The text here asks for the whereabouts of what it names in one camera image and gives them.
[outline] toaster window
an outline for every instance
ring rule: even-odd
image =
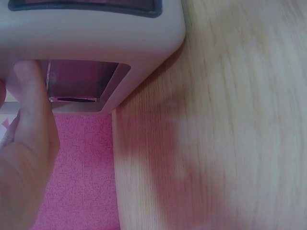
[[[93,10],[158,17],[162,0],[10,0],[12,11],[43,9]]]

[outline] finger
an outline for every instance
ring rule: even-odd
[[[34,61],[18,62],[14,70],[22,88],[15,141],[33,152],[47,154],[44,147],[48,146],[47,122],[51,109],[42,72]]]
[[[17,129],[19,123],[19,113],[18,115],[15,117],[15,119],[13,120],[13,122],[10,124],[10,126],[8,127],[8,129],[6,130],[1,142],[0,142],[0,149],[4,148],[5,146],[7,146],[8,144],[14,142],[15,140],[15,132]]]
[[[49,158],[48,158],[49,169],[48,170],[49,174],[51,175],[55,161],[58,156],[59,146],[60,146],[58,129],[52,113],[49,115],[48,128],[49,128]]]
[[[3,105],[6,98],[6,88],[2,81],[0,81],[0,107]]]

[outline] wooden table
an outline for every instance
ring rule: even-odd
[[[122,230],[307,229],[307,1],[185,0],[113,112]]]

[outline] pink floor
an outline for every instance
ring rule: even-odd
[[[111,116],[56,116],[61,150],[32,230],[119,230]]]

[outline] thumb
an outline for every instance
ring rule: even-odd
[[[47,118],[51,112],[42,72],[35,61],[18,62],[14,70],[22,88],[15,141],[41,150],[48,140]]]

